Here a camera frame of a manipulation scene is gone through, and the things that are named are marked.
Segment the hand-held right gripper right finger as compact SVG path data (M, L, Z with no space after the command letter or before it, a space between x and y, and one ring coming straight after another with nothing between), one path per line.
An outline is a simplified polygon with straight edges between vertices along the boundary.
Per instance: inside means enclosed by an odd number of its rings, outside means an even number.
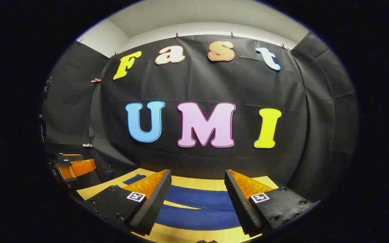
M288 187L273 189L230 169L224 183L243 232L251 237L284 229L316 208Z

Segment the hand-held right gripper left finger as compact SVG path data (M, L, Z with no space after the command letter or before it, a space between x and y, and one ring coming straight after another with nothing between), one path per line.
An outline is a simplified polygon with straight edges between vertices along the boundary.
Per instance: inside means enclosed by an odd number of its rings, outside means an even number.
M149 235L171 182L171 170L165 169L125 187L108 186L80 205L121 231Z

